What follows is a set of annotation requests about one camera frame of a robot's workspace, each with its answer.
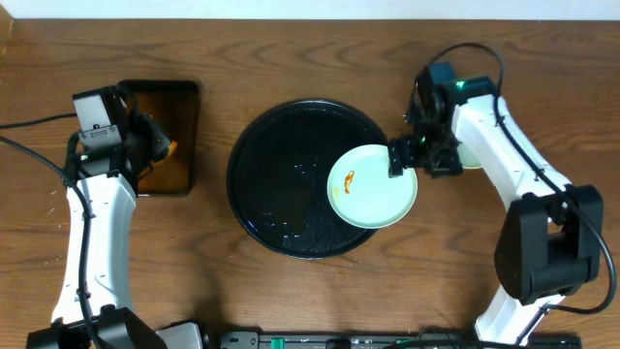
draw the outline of white plate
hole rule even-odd
[[[348,151],[329,172],[331,207],[347,223],[360,228],[396,223],[416,200],[418,178],[414,169],[403,170],[403,175],[395,178],[389,178],[388,171],[387,146],[369,144]]]

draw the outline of white wall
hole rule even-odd
[[[0,0],[14,18],[620,19],[620,0]]]

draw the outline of orange object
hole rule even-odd
[[[175,141],[170,141],[170,145],[168,146],[168,154],[166,154],[166,157],[158,162],[154,162],[151,160],[151,165],[145,168],[144,170],[142,170],[142,172],[139,174],[139,178],[142,178],[145,175],[150,174],[151,172],[153,172],[153,167],[159,166],[160,164],[163,164],[166,160],[170,159],[171,155],[173,155],[174,151],[176,150],[176,146],[177,144]]]
[[[351,172],[349,172],[349,174],[347,174],[347,177],[345,178],[345,193],[347,193],[347,194],[351,194],[349,192],[349,186],[353,182],[353,176],[354,175],[356,175],[356,172],[355,171],[351,171]]]

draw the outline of orange food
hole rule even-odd
[[[356,175],[356,172],[351,171],[349,172],[349,174],[347,174],[347,177],[345,178],[345,193],[347,194],[351,194],[351,192],[349,192],[349,186],[351,186],[351,182],[353,182],[354,175]]]

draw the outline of wire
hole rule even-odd
[[[606,308],[609,307],[609,305],[613,301],[613,298],[616,293],[616,287],[617,287],[616,270],[615,270],[615,266],[613,265],[613,259],[611,258],[611,253],[609,252],[609,247],[607,247],[605,240],[599,234],[599,229],[597,229],[594,226],[594,224],[588,218],[588,216],[578,207],[578,205],[573,200],[568,198],[564,194],[564,192],[544,174],[544,171],[541,170],[536,165],[536,163],[534,163],[534,161],[527,155],[527,153],[523,150],[521,145],[514,139],[514,137],[511,135],[508,128],[506,127],[506,124],[504,123],[504,117],[501,116],[499,112],[499,98],[502,95],[501,91],[502,91],[502,83],[504,82],[504,70],[505,70],[504,60],[502,59],[500,54],[497,51],[495,51],[493,48],[490,48],[483,44],[462,43],[462,44],[457,44],[452,47],[446,48],[443,51],[441,51],[438,55],[436,55],[431,60],[431,64],[437,61],[438,59],[440,59],[441,57],[443,57],[446,53],[454,49],[457,49],[457,48],[465,48],[465,47],[478,48],[478,49],[484,50],[485,52],[492,55],[495,58],[495,60],[499,63],[500,76],[497,80],[497,91],[493,98],[493,111],[495,113],[495,119],[497,121],[497,124],[500,126],[500,128],[502,129],[502,131],[506,135],[506,138],[509,140],[512,146],[514,146],[514,149],[516,149],[516,151],[519,153],[519,155],[521,155],[523,160],[530,166],[530,168],[532,168],[532,171],[534,171],[534,173],[538,176],[538,178],[540,178],[546,185],[548,185],[549,188],[551,188],[557,194],[558,198],[560,198],[563,202],[566,203],[567,207],[579,218],[580,222],[582,222],[586,226],[586,228],[588,229],[588,232],[592,233],[592,236],[594,237],[599,247],[601,248],[601,251],[603,253],[604,260],[607,266],[607,271],[609,273],[609,286],[607,288],[607,295],[605,296],[604,300],[599,305],[591,307],[591,308],[587,308],[587,309],[582,309],[582,308],[576,308],[572,306],[565,306],[565,305],[559,305],[559,304],[545,304],[539,309],[539,312],[536,315],[535,319],[542,318],[549,309],[566,311],[566,312],[570,312],[574,314],[581,314],[581,315],[596,314],[596,313],[599,313],[605,310]],[[520,344],[522,339],[525,336],[527,336],[527,334],[532,329],[534,329],[537,323],[538,321],[532,321],[530,325],[528,326],[528,328],[526,328],[525,331],[517,338],[516,344]]]
[[[86,300],[85,290],[86,290],[86,259],[88,255],[88,238],[90,236],[90,209],[88,208],[88,203],[86,202],[86,198],[79,190],[78,186],[70,180],[67,175],[54,163],[47,160],[43,155],[37,153],[36,151],[23,146],[17,142],[11,141],[7,138],[0,136],[0,142],[6,143],[32,157],[42,162],[44,165],[48,166],[57,175],[63,179],[63,181],[76,192],[77,198],[81,203],[83,213],[82,217],[84,220],[84,230],[81,237],[81,249],[79,252],[79,266],[78,266],[78,274],[77,274],[77,297],[79,299],[79,307],[81,309],[81,314],[84,318],[84,327],[86,328],[86,332],[90,336],[90,339],[95,344],[97,349],[103,349],[104,346],[100,342],[100,338],[95,334],[95,329],[93,327],[92,319],[90,318],[90,314],[88,312],[88,301]]]
[[[422,331],[420,331],[418,335],[416,336],[416,339],[420,340],[422,335],[429,331],[434,331],[434,333],[442,333],[446,336],[448,340],[451,340],[450,333],[446,329],[440,328],[439,326],[429,326],[429,327],[422,329]],[[454,344],[452,344],[451,347],[452,349],[458,349],[456,346],[454,346]]]
[[[0,130],[6,130],[10,128],[23,127],[23,126],[32,126],[32,125],[37,125],[37,124],[48,122],[48,121],[58,120],[61,118],[66,118],[66,117],[75,117],[75,116],[78,116],[78,114],[75,112],[67,112],[64,114],[48,116],[48,117],[40,118],[37,120],[30,120],[30,121],[16,122],[13,124],[0,125]]]

